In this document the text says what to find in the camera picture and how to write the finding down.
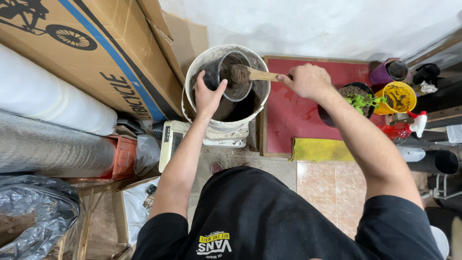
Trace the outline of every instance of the bicycle illustration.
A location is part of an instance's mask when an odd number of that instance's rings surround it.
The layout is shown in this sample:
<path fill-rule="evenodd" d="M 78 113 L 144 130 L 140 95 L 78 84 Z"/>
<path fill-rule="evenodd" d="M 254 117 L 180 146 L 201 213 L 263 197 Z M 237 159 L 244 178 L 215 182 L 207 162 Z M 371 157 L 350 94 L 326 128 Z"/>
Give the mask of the bicycle illustration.
<path fill-rule="evenodd" d="M 45 29 L 36 28 L 39 19 L 45 19 L 45 15 L 49 13 L 45 8 L 42 0 L 0 0 L 0 23 L 6 24 L 20 30 L 35 34 L 49 34 L 53 39 L 67 46 L 79 50 L 95 50 L 98 44 L 90 36 L 74 28 L 65 25 L 47 25 Z M 4 19 L 12 20 L 17 15 L 21 16 L 24 25 L 15 25 Z"/>

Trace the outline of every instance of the white roll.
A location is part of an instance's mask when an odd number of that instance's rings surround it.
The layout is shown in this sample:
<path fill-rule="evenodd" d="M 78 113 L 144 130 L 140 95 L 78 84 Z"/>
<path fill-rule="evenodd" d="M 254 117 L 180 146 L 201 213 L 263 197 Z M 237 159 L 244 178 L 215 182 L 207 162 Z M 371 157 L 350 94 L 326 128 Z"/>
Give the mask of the white roll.
<path fill-rule="evenodd" d="M 0 44 L 0 110 L 107 136 L 111 108 Z"/>

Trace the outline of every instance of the man's right hand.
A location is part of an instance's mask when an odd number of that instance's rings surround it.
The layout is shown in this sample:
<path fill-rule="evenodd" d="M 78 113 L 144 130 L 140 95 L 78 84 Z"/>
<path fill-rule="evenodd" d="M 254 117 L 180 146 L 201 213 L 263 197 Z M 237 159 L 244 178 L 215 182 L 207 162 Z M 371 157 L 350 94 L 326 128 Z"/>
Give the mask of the man's right hand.
<path fill-rule="evenodd" d="M 302 98 L 318 101 L 325 94 L 335 90 L 330 83 L 330 76 L 324 68 L 307 63 L 289 70 L 291 80 L 287 75 L 278 75 L 278 80 L 288 86 Z"/>

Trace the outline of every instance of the black garbage bag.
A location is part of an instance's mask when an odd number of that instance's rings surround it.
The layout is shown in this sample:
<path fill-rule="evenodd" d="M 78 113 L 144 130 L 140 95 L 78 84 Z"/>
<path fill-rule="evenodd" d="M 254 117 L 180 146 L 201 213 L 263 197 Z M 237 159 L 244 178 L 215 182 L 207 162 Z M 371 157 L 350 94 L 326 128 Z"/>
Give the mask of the black garbage bag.
<path fill-rule="evenodd" d="M 40 260 L 79 216 L 77 189 L 39 175 L 0 175 L 0 215 L 34 213 L 35 224 L 0 248 L 0 260 Z"/>

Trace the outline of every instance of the wooden spoon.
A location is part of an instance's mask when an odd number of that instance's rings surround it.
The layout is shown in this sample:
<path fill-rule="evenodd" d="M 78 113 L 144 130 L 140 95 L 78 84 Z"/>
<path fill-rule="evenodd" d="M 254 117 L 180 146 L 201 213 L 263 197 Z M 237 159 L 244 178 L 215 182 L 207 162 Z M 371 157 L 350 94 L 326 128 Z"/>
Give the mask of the wooden spoon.
<path fill-rule="evenodd" d="M 278 73 L 260 71 L 242 64 L 233 65 L 231 69 L 231 78 L 234 82 L 245 82 L 249 80 L 269 80 L 279 82 L 278 75 Z"/>

